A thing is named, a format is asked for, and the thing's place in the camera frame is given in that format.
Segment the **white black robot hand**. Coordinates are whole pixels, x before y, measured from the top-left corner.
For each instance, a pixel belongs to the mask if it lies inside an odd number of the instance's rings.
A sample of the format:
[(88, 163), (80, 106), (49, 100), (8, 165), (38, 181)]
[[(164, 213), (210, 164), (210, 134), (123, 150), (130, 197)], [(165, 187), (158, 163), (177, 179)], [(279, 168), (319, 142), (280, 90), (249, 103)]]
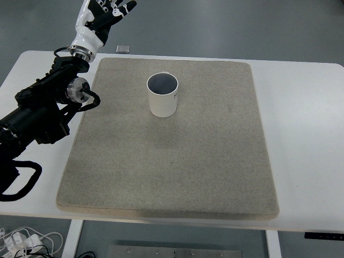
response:
[[(136, 1), (123, 4), (123, 0), (83, 1), (75, 24), (76, 37), (69, 46), (70, 54), (85, 61), (93, 61), (104, 43), (95, 31), (86, 27), (86, 23), (92, 22), (93, 30), (104, 30), (121, 21), (136, 5)], [(101, 15), (95, 18), (97, 7), (100, 7)]]

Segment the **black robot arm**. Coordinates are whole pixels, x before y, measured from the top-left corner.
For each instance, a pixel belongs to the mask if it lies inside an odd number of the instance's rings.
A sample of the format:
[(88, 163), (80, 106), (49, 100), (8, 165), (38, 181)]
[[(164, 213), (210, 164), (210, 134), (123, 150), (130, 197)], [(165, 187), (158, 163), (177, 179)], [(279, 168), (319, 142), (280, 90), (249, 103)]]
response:
[(69, 56), (54, 52), (49, 73), (15, 95), (18, 107), (1, 119), (1, 172), (16, 171), (15, 161), (36, 141), (54, 144), (69, 135), (68, 124), (78, 112), (100, 104), (98, 95), (79, 73), (86, 73), (112, 25), (136, 6), (136, 1), (84, 1), (75, 25), (76, 37), (65, 47)]

